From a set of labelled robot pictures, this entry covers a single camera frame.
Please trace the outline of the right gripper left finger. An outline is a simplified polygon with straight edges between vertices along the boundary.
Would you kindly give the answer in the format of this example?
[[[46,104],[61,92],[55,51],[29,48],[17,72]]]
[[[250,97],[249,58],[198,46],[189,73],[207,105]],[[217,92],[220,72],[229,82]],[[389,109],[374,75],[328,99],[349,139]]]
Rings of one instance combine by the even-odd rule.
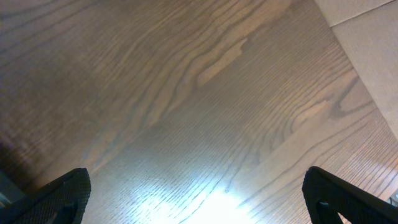
[[[73,169],[29,195],[1,173],[1,223],[80,224],[90,193],[86,168]]]

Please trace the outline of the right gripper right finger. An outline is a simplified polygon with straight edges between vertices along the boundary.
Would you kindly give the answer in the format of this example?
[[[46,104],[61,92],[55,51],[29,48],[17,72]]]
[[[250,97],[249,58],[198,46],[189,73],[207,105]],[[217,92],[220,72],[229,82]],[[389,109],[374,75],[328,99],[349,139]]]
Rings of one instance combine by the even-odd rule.
[[[349,182],[312,166],[305,173],[303,197],[312,223],[397,224],[397,207]]]

